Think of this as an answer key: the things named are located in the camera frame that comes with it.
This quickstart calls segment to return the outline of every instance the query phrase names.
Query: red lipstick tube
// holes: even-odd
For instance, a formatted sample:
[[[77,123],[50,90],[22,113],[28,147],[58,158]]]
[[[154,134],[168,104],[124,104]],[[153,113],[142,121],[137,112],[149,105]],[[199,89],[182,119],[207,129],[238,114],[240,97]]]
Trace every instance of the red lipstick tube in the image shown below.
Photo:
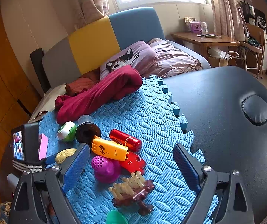
[[[110,138],[123,146],[128,147],[132,152],[138,152],[142,148],[142,141],[126,134],[120,130],[112,129],[110,132]]]

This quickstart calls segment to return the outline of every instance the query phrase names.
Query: red puzzle piece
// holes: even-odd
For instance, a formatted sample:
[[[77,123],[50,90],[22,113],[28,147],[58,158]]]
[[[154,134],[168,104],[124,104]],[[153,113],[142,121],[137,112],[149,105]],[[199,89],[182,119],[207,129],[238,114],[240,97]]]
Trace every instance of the red puzzle piece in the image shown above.
[[[128,159],[126,159],[125,161],[119,161],[120,165],[130,173],[140,171],[141,174],[144,174],[143,168],[146,166],[146,162],[142,158],[140,158],[139,155],[133,152],[129,152],[129,154],[127,154],[127,157]]]

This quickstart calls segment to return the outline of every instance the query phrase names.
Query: white cabinet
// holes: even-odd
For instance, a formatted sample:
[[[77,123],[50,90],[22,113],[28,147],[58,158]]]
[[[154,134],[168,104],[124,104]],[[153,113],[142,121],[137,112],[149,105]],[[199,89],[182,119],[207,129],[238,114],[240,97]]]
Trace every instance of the white cabinet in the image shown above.
[[[265,45],[264,45],[264,55],[263,55],[263,70],[267,69],[267,34],[265,34]]]

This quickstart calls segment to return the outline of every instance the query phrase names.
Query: purple silicone object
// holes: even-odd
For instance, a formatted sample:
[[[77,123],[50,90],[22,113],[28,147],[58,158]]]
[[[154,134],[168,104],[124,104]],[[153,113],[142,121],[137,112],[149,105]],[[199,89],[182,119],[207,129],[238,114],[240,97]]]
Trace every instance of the purple silicone object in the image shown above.
[[[108,159],[103,156],[96,156],[91,161],[95,178],[103,183],[115,182],[121,174],[119,161]]]

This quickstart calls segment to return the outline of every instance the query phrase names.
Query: maroon cloth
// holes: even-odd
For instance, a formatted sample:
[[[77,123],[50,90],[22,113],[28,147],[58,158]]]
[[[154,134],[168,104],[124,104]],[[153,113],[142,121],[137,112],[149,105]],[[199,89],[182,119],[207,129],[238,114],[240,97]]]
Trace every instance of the maroon cloth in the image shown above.
[[[137,91],[142,84],[142,78],[135,69],[130,65],[123,66],[75,97],[58,96],[55,101],[55,110],[59,110],[57,123],[61,125],[78,120],[80,116],[91,114],[110,99],[119,100]]]

